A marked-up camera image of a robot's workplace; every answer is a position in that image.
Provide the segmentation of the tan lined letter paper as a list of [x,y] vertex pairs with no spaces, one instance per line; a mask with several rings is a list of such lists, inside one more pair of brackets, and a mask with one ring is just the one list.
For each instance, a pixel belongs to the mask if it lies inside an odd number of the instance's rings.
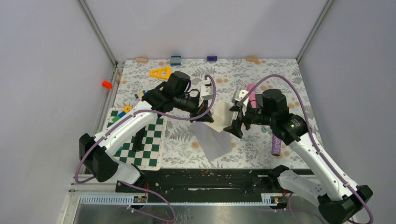
[[225,101],[219,101],[212,115],[214,121],[212,123],[205,122],[205,124],[216,132],[222,132],[224,128],[232,123],[234,112],[230,111],[230,108],[231,106]]

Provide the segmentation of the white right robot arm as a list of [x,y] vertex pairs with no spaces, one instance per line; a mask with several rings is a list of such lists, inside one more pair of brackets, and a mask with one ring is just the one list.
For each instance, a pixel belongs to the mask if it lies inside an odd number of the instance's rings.
[[319,183],[311,182],[280,165],[268,174],[269,189],[274,192],[285,189],[298,194],[317,206],[322,217],[331,224],[347,222],[373,195],[370,187],[358,185],[329,158],[316,136],[309,133],[308,123],[289,112],[287,99],[280,90],[265,90],[255,99],[256,107],[252,107],[246,90],[234,93],[231,107],[234,117],[225,131],[242,138],[242,127],[269,126],[277,138],[304,160],[319,180]]

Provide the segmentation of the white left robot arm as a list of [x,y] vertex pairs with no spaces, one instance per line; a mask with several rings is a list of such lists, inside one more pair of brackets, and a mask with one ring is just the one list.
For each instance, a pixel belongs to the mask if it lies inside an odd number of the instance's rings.
[[79,164],[74,174],[76,183],[92,179],[98,182],[116,180],[124,182],[134,192],[144,188],[145,180],[134,165],[114,158],[118,149],[134,134],[159,117],[176,120],[212,122],[209,116],[216,97],[216,85],[212,76],[205,75],[203,87],[209,90],[211,104],[197,95],[188,97],[190,76],[175,71],[169,79],[143,95],[142,100],[122,118],[105,130],[90,136],[85,133],[79,138]]

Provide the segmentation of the purple glitter microphone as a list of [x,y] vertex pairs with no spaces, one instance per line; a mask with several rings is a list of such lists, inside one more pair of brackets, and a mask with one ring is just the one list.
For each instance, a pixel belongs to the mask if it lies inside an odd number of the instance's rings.
[[274,134],[272,135],[272,147],[271,154],[273,156],[280,156],[282,148],[282,140],[276,137]]

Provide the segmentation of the dark purple building brick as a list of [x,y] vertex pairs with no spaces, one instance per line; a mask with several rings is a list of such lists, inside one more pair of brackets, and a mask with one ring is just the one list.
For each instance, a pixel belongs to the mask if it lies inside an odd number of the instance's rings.
[[208,62],[216,62],[216,61],[218,60],[218,57],[217,57],[217,56],[208,56],[208,57],[206,58],[206,60],[207,60]]

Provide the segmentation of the yellow triangle toy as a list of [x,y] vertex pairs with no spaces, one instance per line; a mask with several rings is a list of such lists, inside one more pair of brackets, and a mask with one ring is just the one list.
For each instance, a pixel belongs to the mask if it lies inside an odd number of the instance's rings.
[[151,70],[149,73],[150,77],[168,80],[171,75],[171,67],[164,67],[155,70]]

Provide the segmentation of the blue building brick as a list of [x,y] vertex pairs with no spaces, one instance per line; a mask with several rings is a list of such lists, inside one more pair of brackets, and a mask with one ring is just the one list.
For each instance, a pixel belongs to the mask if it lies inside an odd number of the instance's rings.
[[182,62],[181,56],[171,56],[170,65],[171,66],[180,66]]

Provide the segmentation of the right wooden cylinder block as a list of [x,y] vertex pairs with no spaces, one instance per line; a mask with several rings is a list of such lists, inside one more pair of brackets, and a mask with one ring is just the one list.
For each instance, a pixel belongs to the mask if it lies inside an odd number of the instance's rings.
[[261,61],[256,57],[246,57],[246,61],[255,64],[261,64]]

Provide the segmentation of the wooden cylinder block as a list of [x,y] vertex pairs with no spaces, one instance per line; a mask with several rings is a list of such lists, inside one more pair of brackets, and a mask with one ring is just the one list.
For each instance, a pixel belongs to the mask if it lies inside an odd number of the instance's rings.
[[135,59],[136,62],[138,63],[148,63],[148,59],[147,58],[141,58],[141,57],[137,57]]
[[261,61],[256,57],[246,57],[246,61],[255,64],[261,64]]

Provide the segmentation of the wooden toy car blue wheels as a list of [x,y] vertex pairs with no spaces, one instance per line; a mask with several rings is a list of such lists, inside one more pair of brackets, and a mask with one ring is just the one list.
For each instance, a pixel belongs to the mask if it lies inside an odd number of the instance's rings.
[[146,94],[146,91],[139,91],[134,94],[136,99],[142,100],[143,96]]

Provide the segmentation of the black rectangular bar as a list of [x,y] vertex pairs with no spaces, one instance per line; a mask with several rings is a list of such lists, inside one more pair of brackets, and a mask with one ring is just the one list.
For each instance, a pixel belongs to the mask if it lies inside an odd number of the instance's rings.
[[145,128],[142,128],[135,134],[134,141],[133,141],[133,146],[132,146],[132,150],[134,152],[141,151],[142,141],[143,141],[143,137],[144,137],[144,132],[145,132]]

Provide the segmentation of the small coloured block toy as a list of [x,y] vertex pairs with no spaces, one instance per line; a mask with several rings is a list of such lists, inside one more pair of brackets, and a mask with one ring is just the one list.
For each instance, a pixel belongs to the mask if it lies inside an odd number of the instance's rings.
[[116,122],[119,119],[121,119],[123,116],[125,116],[128,112],[132,110],[131,106],[125,106],[121,111],[112,111],[111,113],[111,121]]

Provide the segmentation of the left wooden cylinder block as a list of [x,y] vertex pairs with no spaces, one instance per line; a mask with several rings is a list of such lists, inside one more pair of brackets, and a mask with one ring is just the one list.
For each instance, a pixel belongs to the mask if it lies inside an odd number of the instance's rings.
[[148,63],[148,59],[147,58],[141,58],[141,57],[137,57],[135,59],[136,62],[138,63]]

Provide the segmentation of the orange plastic cap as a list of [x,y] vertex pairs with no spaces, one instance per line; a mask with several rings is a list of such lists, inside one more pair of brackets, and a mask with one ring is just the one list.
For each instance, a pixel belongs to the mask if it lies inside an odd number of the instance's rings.
[[102,85],[103,87],[107,88],[107,89],[112,89],[112,87],[113,87],[113,84],[110,83],[110,82],[108,82],[108,81],[103,81],[103,82],[101,83],[101,85]]

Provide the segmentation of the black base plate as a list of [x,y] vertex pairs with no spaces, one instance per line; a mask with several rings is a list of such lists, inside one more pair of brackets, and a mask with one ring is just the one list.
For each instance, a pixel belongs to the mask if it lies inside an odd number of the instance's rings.
[[259,203],[262,194],[288,191],[268,176],[269,169],[160,169],[145,171],[135,186],[159,193],[171,203]]

